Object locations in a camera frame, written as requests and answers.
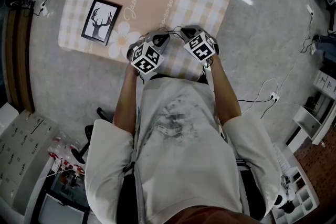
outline checkered tablecloth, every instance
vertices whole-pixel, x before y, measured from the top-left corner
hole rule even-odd
[[[93,0],[66,0],[58,35],[59,46],[65,50],[78,50],[111,58],[109,44],[105,47],[81,37],[92,2]],[[167,8],[169,15],[163,15],[161,26],[170,30],[176,26],[200,25],[216,37],[229,0],[171,0],[170,3]],[[197,80],[202,72],[202,66],[183,48],[183,45],[180,39],[172,36],[163,53],[165,60],[156,72]]]

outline beige tablecloth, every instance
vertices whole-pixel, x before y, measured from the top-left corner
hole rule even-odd
[[[144,0],[135,0],[136,5],[133,2],[132,7],[134,8],[132,10],[135,13],[143,14],[139,4],[141,1]],[[81,37],[92,2],[93,0],[66,0],[58,36],[60,47],[127,62],[125,52],[129,44],[135,42],[140,35],[146,34],[141,32],[145,31],[140,29],[141,27],[139,29],[131,27],[132,22],[130,20],[133,14],[130,5],[132,0],[130,0],[129,5],[119,3],[123,5],[123,9],[113,27],[106,47]],[[161,16],[156,16],[153,25],[166,27],[170,30],[176,26],[195,24],[200,25],[216,37],[228,3],[229,0],[166,0],[166,10],[161,12]],[[156,72],[173,77],[197,80],[202,72],[202,66],[183,48],[183,45],[182,40],[171,36],[171,41],[163,53],[165,60],[156,69]]]

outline black picture frame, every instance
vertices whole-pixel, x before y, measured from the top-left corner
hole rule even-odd
[[[93,9],[95,8],[97,2],[99,2],[99,3],[103,3],[103,4],[108,5],[108,6],[115,7],[115,8],[117,9],[116,12],[115,12],[115,14],[114,14],[113,17],[112,17],[112,20],[111,20],[111,23],[110,23],[110,25],[109,25],[109,29],[108,29],[108,31],[107,31],[107,34],[106,34],[106,36],[105,36],[104,41],[102,41],[102,40],[100,40],[100,39],[97,39],[97,38],[94,38],[94,37],[92,37],[92,36],[88,36],[88,35],[85,34],[86,29],[87,29],[87,27],[88,27],[88,24],[89,24],[89,22],[91,21],[91,15],[92,15],[92,13],[93,13]],[[87,39],[89,39],[89,40],[91,40],[91,41],[93,41],[93,42],[96,42],[96,43],[100,44],[100,45],[106,46],[106,45],[107,45],[107,42],[108,42],[108,40],[109,40],[109,37],[110,37],[110,35],[111,35],[112,29],[113,29],[113,27],[114,27],[114,25],[115,25],[115,23],[116,23],[116,20],[117,20],[117,18],[118,18],[118,16],[119,16],[120,11],[121,11],[121,8],[122,8],[121,5],[116,4],[116,3],[113,3],[113,2],[110,2],[110,1],[106,1],[106,0],[93,0],[92,5],[91,5],[91,8],[90,8],[90,11],[89,11],[89,14],[88,14],[88,16],[87,16],[87,18],[86,18],[86,21],[85,21],[85,24],[84,24],[84,28],[83,28],[81,37],[83,37],[83,38],[87,38]]]

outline man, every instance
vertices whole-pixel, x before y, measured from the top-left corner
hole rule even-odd
[[[240,214],[237,157],[251,166],[267,212],[277,198],[280,168],[265,128],[241,115],[218,55],[212,60],[214,94],[207,84],[167,77],[143,89],[136,163],[147,223],[255,223]],[[133,151],[137,74],[129,64],[113,124],[94,125],[86,192],[103,224],[115,223],[118,179]]]

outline power strip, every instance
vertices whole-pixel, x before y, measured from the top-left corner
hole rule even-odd
[[[279,101],[280,96],[278,96],[275,92],[271,92],[270,97],[275,101]]]

